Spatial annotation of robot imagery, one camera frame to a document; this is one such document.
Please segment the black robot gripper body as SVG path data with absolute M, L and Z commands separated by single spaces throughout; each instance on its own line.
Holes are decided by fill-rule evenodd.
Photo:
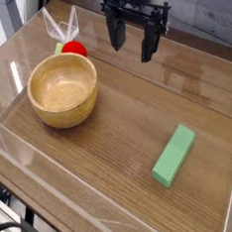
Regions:
M 168 0 L 103 0 L 101 3 L 101 9 L 106 16 L 112 13 L 117 19 L 139 24 L 155 19 L 156 14 L 162 22 L 166 22 L 171 6 Z

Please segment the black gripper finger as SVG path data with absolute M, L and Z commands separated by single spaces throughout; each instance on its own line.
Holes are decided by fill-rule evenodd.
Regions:
M 107 28 L 109 31 L 110 43 L 113 49 L 118 52 L 120 48 L 125 44 L 126 30 L 125 21 L 122 20 L 118 13 L 112 9 L 105 10 Z
M 148 62 L 157 51 L 160 42 L 161 29 L 156 21 L 148 21 L 144 27 L 145 34 L 142 41 L 141 62 Z

